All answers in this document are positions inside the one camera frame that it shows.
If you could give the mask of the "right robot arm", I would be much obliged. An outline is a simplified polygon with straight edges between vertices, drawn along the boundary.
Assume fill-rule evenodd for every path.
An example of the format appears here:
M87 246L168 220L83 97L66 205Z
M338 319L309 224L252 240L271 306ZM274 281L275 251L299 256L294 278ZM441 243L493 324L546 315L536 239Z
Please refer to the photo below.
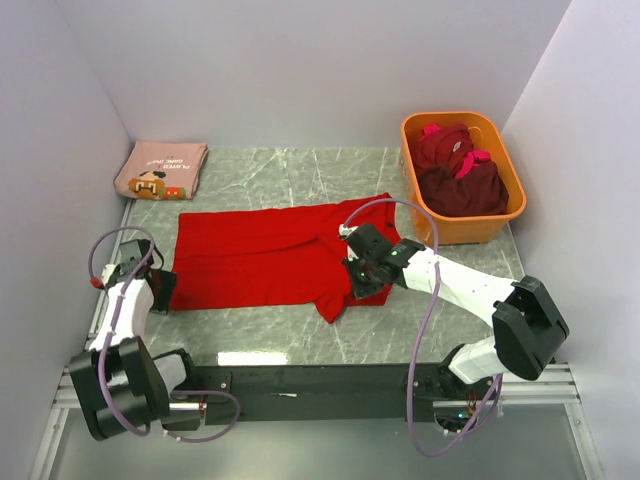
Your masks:
M392 243L366 223L341 226L347 245L343 264L352 293L366 299L385 287L431 294L482 320L489 337L455 347L422 382L441 399L460 399L490 378L510 373L537 380L569 335L569 327L537 278L496 277L448 260L413 240Z

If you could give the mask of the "bright red t-shirt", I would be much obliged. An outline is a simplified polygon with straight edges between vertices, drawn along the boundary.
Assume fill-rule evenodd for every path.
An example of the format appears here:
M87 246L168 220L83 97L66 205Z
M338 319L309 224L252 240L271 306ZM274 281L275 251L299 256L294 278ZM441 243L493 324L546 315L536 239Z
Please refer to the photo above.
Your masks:
M171 310L311 303L333 323L348 307L384 305L389 287L363 300L352 293L339 237L351 214L399 242L387 193L316 206L180 214Z

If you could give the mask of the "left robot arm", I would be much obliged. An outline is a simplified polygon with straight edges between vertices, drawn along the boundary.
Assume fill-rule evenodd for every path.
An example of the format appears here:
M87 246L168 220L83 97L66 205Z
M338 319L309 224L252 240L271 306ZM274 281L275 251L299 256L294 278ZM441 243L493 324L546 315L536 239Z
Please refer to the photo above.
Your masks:
M153 267L157 247L134 239L119 247L91 285L104 290L107 310L96 338L72 357L69 373L91 436L106 440L127 430L146 433L156 420L173 420L170 395L193 399L200 378L182 349L152 357L142 335L151 312L166 313L177 275Z

